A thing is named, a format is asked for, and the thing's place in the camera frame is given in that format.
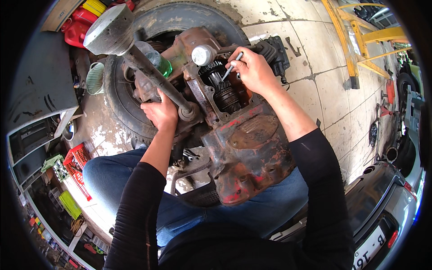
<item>green basket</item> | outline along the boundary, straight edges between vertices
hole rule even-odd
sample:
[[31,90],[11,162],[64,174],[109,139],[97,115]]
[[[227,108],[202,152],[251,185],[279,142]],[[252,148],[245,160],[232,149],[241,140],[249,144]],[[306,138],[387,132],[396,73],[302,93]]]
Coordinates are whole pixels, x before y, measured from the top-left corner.
[[69,191],[64,191],[62,194],[60,194],[59,199],[61,204],[63,204],[63,207],[74,220],[76,220],[81,215],[81,208],[72,198]]

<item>black long sleeve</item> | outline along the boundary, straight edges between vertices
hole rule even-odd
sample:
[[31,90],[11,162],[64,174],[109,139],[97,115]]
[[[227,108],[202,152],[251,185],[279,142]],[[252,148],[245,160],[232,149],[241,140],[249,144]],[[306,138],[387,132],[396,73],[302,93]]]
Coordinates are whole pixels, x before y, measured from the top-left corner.
[[[350,269],[353,232],[336,156],[319,129],[290,143],[309,187],[303,247],[254,236],[234,224],[204,223],[173,238],[161,269]],[[156,269],[156,217],[165,179],[139,163],[123,191],[106,269]]]
[[290,143],[291,153],[309,187],[308,222],[303,250],[316,262],[350,268],[353,232],[348,222],[339,163],[319,129]]
[[139,162],[121,195],[105,269],[156,269],[156,218],[166,180]]

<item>tail light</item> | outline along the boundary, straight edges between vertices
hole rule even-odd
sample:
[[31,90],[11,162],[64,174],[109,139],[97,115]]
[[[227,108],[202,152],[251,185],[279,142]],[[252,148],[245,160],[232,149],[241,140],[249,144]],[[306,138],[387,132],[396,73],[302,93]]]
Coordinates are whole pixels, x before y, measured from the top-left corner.
[[388,248],[391,248],[391,246],[394,244],[394,242],[395,242],[396,239],[397,239],[397,234],[398,234],[398,233],[399,233],[398,231],[395,231],[395,232],[393,233],[393,235],[391,236],[390,240],[388,240],[388,243],[387,243]]
[[403,185],[403,187],[406,188],[409,193],[411,193],[411,195],[414,197],[414,199],[417,202],[417,194],[412,190],[413,187],[411,187],[411,185],[407,181],[405,181],[405,184]]

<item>concrete floor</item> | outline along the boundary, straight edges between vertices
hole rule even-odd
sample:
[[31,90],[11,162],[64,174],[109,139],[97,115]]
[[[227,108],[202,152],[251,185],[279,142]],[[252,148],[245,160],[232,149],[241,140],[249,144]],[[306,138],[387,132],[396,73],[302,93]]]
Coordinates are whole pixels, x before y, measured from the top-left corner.
[[[159,3],[172,1],[141,1],[134,12],[147,10]],[[343,179],[351,183],[373,163],[375,149],[368,143],[370,124],[375,120],[376,103],[382,103],[381,90],[386,93],[384,77],[359,67],[360,89],[346,89],[348,70],[342,46],[334,25],[319,0],[201,0],[196,1],[219,8],[233,18],[246,33],[251,43],[269,36],[279,35],[285,43],[290,37],[301,56],[295,57],[286,50],[291,67],[286,71],[290,83],[288,92],[315,120],[321,122],[321,130],[332,145],[339,160]],[[388,42],[370,44],[370,56],[392,51]],[[394,55],[387,56],[390,69],[396,73]],[[384,58],[373,60],[384,68]],[[131,148],[126,132],[112,117],[104,95],[86,95],[82,103],[84,116],[78,119],[78,133],[71,146],[81,142],[91,151],[91,157],[109,156],[126,152]],[[392,116],[381,119],[378,152],[390,136]],[[166,190],[171,186],[168,181]],[[185,192],[193,187],[179,183],[177,188]],[[103,231],[112,226],[112,220],[98,215]]]

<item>plastic bottle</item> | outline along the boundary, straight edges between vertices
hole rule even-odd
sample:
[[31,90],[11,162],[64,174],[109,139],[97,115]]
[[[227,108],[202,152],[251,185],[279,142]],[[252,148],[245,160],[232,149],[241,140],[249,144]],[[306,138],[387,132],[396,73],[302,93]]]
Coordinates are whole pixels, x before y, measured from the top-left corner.
[[135,46],[152,62],[152,64],[162,73],[165,78],[172,72],[171,63],[144,41],[135,41]]

